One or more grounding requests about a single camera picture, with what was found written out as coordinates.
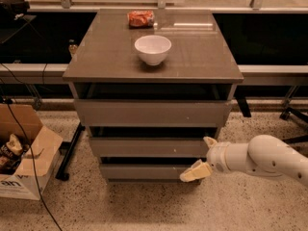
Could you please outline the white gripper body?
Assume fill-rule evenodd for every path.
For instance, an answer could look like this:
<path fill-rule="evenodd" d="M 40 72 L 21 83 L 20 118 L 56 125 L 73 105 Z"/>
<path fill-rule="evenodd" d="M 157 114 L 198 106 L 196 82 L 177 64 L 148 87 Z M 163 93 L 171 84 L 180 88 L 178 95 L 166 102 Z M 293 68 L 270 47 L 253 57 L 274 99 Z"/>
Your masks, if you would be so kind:
<path fill-rule="evenodd" d="M 218 142 L 215 146 L 207 152 L 207 162 L 214 171 L 220 173 L 230 173 L 226 163 L 226 150 L 229 147 L 230 142 Z"/>

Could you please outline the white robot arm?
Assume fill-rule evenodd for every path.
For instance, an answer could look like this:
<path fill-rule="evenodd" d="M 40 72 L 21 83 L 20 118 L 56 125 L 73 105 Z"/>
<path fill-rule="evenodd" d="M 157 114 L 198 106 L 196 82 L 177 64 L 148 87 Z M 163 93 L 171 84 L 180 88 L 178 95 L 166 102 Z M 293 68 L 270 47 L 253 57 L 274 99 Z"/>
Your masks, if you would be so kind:
<path fill-rule="evenodd" d="M 268 179 L 288 176 L 308 186 L 308 158 L 276 137 L 260 135 L 248 143 L 216 141 L 210 137 L 205 137 L 204 141 L 209 148 L 206 161 L 197 160 L 183 171 L 180 174 L 181 181 L 202 179 L 213 171 L 238 171 Z"/>

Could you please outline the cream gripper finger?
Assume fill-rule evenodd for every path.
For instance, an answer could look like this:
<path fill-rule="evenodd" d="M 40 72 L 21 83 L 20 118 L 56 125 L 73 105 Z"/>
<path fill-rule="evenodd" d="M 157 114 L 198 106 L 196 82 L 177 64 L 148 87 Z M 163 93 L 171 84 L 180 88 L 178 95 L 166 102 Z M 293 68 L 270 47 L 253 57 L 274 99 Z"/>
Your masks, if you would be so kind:
<path fill-rule="evenodd" d="M 211 137 L 204 137 L 203 140 L 205 141 L 209 149 L 211 149 L 213 146 L 215 146 L 218 143 L 215 139 Z"/>
<path fill-rule="evenodd" d="M 198 160 L 180 174 L 180 180 L 183 182 L 191 182 L 208 177 L 212 172 L 213 170 L 208 163 Z"/>

